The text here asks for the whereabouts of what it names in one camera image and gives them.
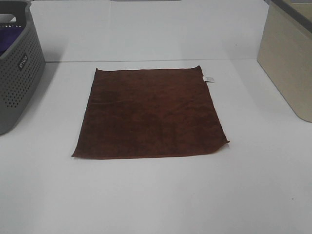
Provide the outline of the beige storage bin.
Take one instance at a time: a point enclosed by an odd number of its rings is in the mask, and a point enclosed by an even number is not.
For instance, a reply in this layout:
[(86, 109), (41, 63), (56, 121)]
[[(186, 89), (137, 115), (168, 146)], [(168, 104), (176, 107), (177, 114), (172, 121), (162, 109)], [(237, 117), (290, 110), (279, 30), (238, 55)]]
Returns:
[(272, 0), (259, 65), (302, 120), (312, 120), (312, 2)]

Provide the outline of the brown towel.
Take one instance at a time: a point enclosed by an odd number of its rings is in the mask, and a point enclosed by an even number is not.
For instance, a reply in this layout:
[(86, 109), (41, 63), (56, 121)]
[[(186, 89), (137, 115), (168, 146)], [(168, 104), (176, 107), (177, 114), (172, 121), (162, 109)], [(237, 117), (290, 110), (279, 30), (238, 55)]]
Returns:
[(96, 69), (73, 156), (207, 155), (228, 143), (200, 66)]

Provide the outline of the white towel care label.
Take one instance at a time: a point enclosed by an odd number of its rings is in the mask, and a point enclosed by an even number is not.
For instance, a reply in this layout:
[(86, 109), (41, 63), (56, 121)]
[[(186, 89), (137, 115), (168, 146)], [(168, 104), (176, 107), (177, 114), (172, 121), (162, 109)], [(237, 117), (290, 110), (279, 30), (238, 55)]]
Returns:
[(209, 83), (214, 83), (214, 81), (215, 81), (213, 78), (207, 77), (207, 76), (203, 76), (203, 80), (205, 82), (209, 82)]

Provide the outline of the purple cloth in basket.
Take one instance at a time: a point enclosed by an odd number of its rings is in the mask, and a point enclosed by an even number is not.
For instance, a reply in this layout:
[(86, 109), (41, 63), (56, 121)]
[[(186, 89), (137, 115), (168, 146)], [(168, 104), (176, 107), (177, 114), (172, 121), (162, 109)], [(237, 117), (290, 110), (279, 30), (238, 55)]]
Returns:
[(25, 27), (19, 25), (3, 25), (0, 28), (0, 55), (21, 43)]

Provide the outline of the grey perforated laundry basket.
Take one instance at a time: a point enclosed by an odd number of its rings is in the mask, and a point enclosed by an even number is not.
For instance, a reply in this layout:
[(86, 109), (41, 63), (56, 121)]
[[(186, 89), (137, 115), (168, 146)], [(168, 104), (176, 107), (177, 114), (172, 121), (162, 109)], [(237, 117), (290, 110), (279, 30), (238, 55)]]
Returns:
[(32, 98), (45, 68), (45, 59), (27, 0), (2, 0), (1, 14), (16, 20), (2, 22), (1, 31), (20, 31), (0, 56), (0, 133), (9, 132)]

